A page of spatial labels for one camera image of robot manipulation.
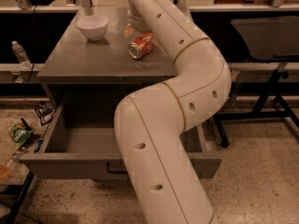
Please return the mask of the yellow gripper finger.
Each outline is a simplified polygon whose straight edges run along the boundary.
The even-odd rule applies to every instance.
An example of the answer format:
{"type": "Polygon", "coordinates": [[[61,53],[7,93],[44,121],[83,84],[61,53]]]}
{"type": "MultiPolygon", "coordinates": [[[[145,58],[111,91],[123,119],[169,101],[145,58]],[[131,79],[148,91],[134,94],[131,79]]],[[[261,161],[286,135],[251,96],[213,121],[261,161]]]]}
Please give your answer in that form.
{"type": "Polygon", "coordinates": [[[123,36],[125,38],[129,38],[133,33],[135,32],[135,28],[134,26],[129,23],[126,25],[126,27],[124,28],[124,31],[123,31],[123,36]]]}

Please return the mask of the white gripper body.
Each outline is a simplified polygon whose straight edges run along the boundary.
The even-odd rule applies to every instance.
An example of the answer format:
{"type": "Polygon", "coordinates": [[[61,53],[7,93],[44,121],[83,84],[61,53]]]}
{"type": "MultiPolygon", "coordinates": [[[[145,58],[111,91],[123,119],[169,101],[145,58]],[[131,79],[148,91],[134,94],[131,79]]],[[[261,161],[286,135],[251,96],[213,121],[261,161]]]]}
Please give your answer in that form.
{"type": "Polygon", "coordinates": [[[129,25],[137,32],[141,34],[147,34],[151,32],[151,29],[148,25],[144,22],[144,20],[134,15],[131,11],[127,12],[129,25]]]}

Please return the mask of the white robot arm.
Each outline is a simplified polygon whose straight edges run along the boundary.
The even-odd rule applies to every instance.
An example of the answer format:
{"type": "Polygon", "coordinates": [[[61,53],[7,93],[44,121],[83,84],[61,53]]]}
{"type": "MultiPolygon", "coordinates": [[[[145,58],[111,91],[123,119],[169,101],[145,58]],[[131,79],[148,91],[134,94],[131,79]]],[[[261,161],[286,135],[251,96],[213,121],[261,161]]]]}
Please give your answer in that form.
{"type": "Polygon", "coordinates": [[[231,72],[212,40],[169,0],[129,0],[178,74],[127,95],[114,129],[148,224],[219,224],[180,136],[225,104],[231,72]]]}

